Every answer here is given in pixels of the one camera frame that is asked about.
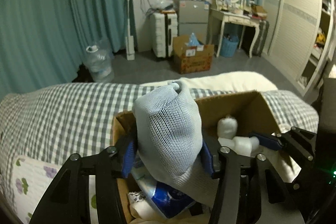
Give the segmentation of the light blue mesh cloth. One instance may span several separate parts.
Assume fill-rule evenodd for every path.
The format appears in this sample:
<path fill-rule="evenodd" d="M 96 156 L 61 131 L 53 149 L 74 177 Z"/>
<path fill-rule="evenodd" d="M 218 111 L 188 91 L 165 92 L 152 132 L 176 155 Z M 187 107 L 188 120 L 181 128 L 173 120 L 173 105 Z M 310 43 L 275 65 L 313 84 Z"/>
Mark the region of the light blue mesh cloth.
<path fill-rule="evenodd" d="M 218 180 L 203 169 L 202 120 L 189 88 L 181 81 L 138 98 L 132 110 L 138 154 L 151 176 L 213 207 Z"/>

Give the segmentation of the white sock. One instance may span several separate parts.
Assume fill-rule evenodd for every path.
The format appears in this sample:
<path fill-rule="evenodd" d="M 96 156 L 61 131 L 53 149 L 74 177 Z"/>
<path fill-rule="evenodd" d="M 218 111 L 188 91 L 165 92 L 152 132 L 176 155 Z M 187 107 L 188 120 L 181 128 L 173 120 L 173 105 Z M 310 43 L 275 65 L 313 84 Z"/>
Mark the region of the white sock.
<path fill-rule="evenodd" d="M 221 146 L 232 149 L 240 156 L 252 157 L 260 150 L 260 141 L 257 137 L 241 137 L 236 136 L 233 139 L 218 138 Z"/>
<path fill-rule="evenodd" d="M 233 139 L 238 130 L 238 122 L 232 116 L 226 116 L 218 121 L 217 134 L 219 138 Z"/>

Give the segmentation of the large tissue pack plastic bag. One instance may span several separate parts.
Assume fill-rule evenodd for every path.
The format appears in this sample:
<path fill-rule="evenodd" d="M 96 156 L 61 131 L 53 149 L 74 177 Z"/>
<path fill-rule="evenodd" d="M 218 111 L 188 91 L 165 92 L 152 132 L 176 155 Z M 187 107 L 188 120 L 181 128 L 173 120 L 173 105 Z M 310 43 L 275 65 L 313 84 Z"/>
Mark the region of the large tissue pack plastic bag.
<path fill-rule="evenodd" d="M 301 213 L 290 209 L 283 196 L 271 193 L 271 181 L 281 194 L 285 185 L 263 156 L 255 158 L 219 152 L 213 157 L 201 152 L 193 163 L 179 159 L 172 166 L 158 158 L 145 166 L 135 157 L 131 174 L 155 212 L 150 214 L 135 202 L 132 208 L 144 221 L 175 221 L 187 209 L 200 203 L 211 208 L 195 212 L 190 223 L 303 223 Z"/>

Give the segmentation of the silver mini fridge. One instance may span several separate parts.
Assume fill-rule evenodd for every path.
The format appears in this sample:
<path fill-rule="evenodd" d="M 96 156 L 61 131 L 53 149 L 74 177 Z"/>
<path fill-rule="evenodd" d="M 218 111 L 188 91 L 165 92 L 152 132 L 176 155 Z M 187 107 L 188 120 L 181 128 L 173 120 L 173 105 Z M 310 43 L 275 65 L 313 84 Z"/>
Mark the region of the silver mini fridge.
<path fill-rule="evenodd" d="M 206 43 L 210 3 L 205 0 L 175 0 L 178 35 L 197 34 Z"/>

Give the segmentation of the grey checkered bed sheet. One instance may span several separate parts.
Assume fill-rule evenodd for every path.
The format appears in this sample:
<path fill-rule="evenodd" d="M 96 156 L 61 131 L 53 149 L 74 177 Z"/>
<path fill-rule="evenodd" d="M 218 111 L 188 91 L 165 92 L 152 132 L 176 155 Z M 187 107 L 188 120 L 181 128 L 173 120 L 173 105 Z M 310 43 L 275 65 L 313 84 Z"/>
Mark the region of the grey checkered bed sheet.
<path fill-rule="evenodd" d="M 139 97 L 157 87 L 131 84 L 69 83 L 27 94 L 9 94 L 1 101 L 1 192 L 16 212 L 11 175 L 14 159 L 27 156 L 62 165 L 70 155 L 96 155 L 113 145 L 114 118 L 130 112 Z M 189 88 L 194 99 L 234 94 Z M 317 111 L 289 91 L 259 92 L 278 126 L 298 127 L 317 132 Z M 129 212 L 126 178 L 118 180 L 122 210 L 127 222 L 144 220 Z"/>

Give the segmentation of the blue laundry basket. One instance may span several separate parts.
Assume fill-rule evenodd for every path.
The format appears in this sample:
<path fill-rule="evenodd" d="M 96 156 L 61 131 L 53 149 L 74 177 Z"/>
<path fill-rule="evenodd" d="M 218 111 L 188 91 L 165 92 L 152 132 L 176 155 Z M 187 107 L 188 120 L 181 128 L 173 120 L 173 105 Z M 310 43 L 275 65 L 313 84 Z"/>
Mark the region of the blue laundry basket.
<path fill-rule="evenodd" d="M 230 58 L 234 56 L 234 53 L 236 52 L 236 49 L 239 44 L 239 38 L 238 36 L 230 36 L 226 34 L 222 39 L 222 46 L 220 49 L 220 56 L 225 58 Z"/>

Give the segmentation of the floral white quilted mat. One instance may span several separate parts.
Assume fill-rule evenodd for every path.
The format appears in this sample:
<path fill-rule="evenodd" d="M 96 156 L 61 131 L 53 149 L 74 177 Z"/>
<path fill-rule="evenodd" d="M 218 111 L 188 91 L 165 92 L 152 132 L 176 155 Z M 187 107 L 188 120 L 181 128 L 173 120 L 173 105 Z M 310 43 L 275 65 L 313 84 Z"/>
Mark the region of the floral white quilted mat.
<path fill-rule="evenodd" d="M 60 165 L 18 156 L 14 159 L 11 187 L 19 219 L 29 223 L 43 194 L 58 173 Z"/>

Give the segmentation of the blue tissue packet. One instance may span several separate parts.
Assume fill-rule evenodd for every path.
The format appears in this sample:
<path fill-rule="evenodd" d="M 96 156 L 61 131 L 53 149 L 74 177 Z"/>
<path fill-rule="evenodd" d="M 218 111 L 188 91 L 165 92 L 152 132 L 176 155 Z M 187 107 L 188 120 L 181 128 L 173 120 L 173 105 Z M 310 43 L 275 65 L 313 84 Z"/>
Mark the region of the blue tissue packet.
<path fill-rule="evenodd" d="M 167 219 L 176 217 L 195 204 L 185 193 L 155 180 L 138 154 L 135 156 L 131 175 L 150 205 Z"/>

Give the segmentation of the white dressing table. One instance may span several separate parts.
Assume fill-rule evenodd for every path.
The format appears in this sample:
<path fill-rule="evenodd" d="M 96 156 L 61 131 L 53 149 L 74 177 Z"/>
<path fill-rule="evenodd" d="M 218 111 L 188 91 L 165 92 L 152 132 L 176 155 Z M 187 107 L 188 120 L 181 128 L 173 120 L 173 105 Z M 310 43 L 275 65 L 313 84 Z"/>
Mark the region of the white dressing table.
<path fill-rule="evenodd" d="M 215 57 L 219 57 L 220 55 L 224 31 L 226 29 L 226 25 L 229 25 L 229 28 L 227 30 L 229 30 L 231 33 L 235 32 L 237 34 L 240 34 L 240 41 L 238 44 L 239 49 L 241 49 L 242 47 L 242 42 L 243 42 L 243 37 L 244 37 L 246 27 L 251 27 L 255 29 L 254 37 L 249 46 L 249 51 L 248 51 L 249 58 L 252 58 L 253 48 L 257 41 L 258 35 L 260 33 L 261 20 L 251 17 L 251 16 L 235 14 L 231 12 L 224 12 L 224 11 L 219 11 L 217 9 L 211 8 L 209 11 L 207 44 L 214 43 L 213 42 L 213 32 L 214 32 L 213 24 L 215 21 L 220 22 L 220 31 L 219 31 L 219 36 L 218 36 L 218 45 L 217 45 L 217 50 L 215 52 Z"/>

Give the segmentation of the cardboard box on floor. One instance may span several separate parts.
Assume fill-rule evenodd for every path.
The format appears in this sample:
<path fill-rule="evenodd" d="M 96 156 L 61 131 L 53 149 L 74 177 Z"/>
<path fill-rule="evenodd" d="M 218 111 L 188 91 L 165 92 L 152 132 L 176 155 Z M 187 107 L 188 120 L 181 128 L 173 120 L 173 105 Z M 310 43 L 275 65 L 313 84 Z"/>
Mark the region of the cardboard box on floor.
<path fill-rule="evenodd" d="M 175 68 L 179 74 L 190 74 L 209 71 L 214 56 L 214 45 L 201 43 L 202 36 L 196 35 L 200 42 L 197 46 L 188 46 L 190 36 L 182 35 L 173 38 Z"/>

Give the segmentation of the white louvered wardrobe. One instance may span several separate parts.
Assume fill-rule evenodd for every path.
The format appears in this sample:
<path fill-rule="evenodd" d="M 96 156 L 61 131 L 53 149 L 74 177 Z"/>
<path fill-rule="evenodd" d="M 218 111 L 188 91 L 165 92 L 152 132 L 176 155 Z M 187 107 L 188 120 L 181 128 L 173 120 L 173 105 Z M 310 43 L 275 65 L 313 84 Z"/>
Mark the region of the white louvered wardrobe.
<path fill-rule="evenodd" d="M 329 58 L 334 0 L 263 0 L 268 36 L 262 55 L 306 95 Z"/>

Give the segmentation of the dark suitcase by wardrobe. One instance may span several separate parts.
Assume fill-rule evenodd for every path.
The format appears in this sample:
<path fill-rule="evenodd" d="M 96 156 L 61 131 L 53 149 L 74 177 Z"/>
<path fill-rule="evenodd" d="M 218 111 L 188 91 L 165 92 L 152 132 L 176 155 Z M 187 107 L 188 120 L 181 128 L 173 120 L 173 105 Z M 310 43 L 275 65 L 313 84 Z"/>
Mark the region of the dark suitcase by wardrobe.
<path fill-rule="evenodd" d="M 261 56 L 269 29 L 269 21 L 261 20 L 259 24 L 259 34 L 252 49 L 252 54 Z"/>

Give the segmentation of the brown cardboard box on bed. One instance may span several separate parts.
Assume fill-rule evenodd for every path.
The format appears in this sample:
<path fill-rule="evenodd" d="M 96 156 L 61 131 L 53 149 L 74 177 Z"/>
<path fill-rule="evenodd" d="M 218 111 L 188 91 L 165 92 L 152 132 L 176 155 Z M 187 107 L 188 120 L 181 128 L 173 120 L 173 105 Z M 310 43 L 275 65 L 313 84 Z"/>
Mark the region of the brown cardboard box on bed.
<path fill-rule="evenodd" d="M 259 92 L 208 96 L 194 101 L 198 105 L 202 120 L 203 140 L 205 138 L 218 140 L 218 121 L 227 115 L 232 115 L 238 120 L 238 135 L 241 137 L 247 137 L 248 133 L 254 131 L 272 135 L 279 130 L 273 114 Z M 136 156 L 137 125 L 132 110 L 118 114 L 114 118 L 111 143 L 116 144 L 122 138 L 134 140 Z"/>

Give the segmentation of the white suitcase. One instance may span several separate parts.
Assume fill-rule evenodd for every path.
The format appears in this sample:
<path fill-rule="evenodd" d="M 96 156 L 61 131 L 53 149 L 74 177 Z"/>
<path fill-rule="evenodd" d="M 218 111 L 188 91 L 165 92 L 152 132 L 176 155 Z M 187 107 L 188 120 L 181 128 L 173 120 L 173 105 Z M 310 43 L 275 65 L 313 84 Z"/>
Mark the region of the white suitcase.
<path fill-rule="evenodd" d="M 170 58 L 173 39 L 178 36 L 178 16 L 176 13 L 155 12 L 150 16 L 152 50 L 157 58 Z"/>

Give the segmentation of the clear water jug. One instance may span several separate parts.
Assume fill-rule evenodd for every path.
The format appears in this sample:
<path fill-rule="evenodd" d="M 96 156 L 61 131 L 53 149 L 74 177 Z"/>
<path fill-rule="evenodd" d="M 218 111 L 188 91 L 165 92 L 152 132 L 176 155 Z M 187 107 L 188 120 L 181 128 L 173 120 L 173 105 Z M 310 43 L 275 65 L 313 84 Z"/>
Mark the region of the clear water jug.
<path fill-rule="evenodd" d="M 114 80 L 112 60 L 114 55 L 108 39 L 101 39 L 86 49 L 84 65 L 94 82 L 111 83 Z"/>

